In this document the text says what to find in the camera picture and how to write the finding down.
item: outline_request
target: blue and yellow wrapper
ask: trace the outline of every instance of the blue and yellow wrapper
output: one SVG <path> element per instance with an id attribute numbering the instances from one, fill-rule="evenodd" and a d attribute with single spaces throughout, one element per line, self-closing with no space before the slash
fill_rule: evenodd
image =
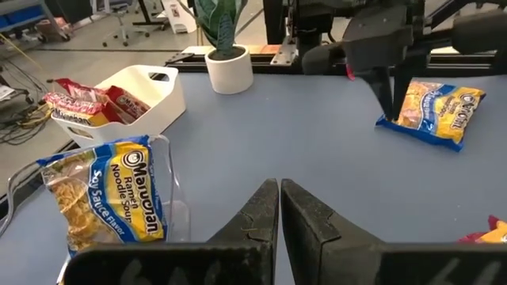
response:
<path id="1" fill-rule="evenodd" d="M 118 140 L 37 161 L 67 218 L 71 256 L 98 243 L 166 240 L 149 139 Z"/>
<path id="2" fill-rule="evenodd" d="M 474 88 L 411 82 L 398 120 L 381 116 L 376 125 L 460 151 L 468 121 L 485 95 Z"/>

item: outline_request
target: potted plant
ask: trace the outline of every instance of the potted plant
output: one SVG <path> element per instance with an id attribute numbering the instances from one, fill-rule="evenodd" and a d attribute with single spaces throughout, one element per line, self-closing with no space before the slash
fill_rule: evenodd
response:
<path id="1" fill-rule="evenodd" d="M 254 82 L 248 48 L 234 44 L 236 25 L 247 0 L 196 0 L 196 21 L 213 45 L 205 56 L 212 87 L 217 93 L 235 94 Z M 193 13 L 180 2 L 189 14 Z"/>

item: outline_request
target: blue table surface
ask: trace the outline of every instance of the blue table surface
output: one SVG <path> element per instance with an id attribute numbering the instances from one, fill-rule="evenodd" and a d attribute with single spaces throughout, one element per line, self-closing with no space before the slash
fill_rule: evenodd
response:
<path id="1" fill-rule="evenodd" d="M 425 78 L 487 92 L 455 153 L 375 128 L 381 110 L 361 80 L 256 75 L 243 94 L 213 93 L 206 74 L 180 74 L 186 113 L 165 132 L 206 241 L 266 178 L 289 177 L 384 241 L 456 241 L 507 219 L 507 81 Z M 0 238 L 2 284 L 51 284 L 67 254 L 66 223 L 47 191 Z M 293 284 L 278 236 L 276 284 Z"/>

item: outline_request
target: yellow noodle packet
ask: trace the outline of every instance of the yellow noodle packet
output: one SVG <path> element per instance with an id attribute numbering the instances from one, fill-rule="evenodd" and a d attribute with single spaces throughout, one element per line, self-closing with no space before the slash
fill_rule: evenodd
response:
<path id="1" fill-rule="evenodd" d="M 411 82 L 398 120 L 381 116 L 376 125 L 460 151 L 465 127 L 485 95 L 475 88 Z"/>
<path id="2" fill-rule="evenodd" d="M 37 163 L 68 221 L 71 256 L 99 243 L 166 240 L 149 136 L 56 154 Z"/>

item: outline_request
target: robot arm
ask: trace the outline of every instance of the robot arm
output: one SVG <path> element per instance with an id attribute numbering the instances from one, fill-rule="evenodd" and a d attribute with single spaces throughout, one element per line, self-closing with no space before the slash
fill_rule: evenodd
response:
<path id="1" fill-rule="evenodd" d="M 501 9 L 457 17 L 452 28 L 432 31 L 475 1 L 447 0 L 428 17 L 424 0 L 339 2 L 348 3 L 349 11 L 353 8 L 342 41 L 309 49 L 303 55 L 303 72 L 324 73 L 345 57 L 354 74 L 370 85 L 388 120 L 398 119 L 408 85 L 414 74 L 427 67 L 431 50 L 453 46 L 470 54 L 507 47 L 507 13 Z M 487 2 L 507 5 L 507 0 Z M 394 92 L 390 76 L 395 78 Z"/>

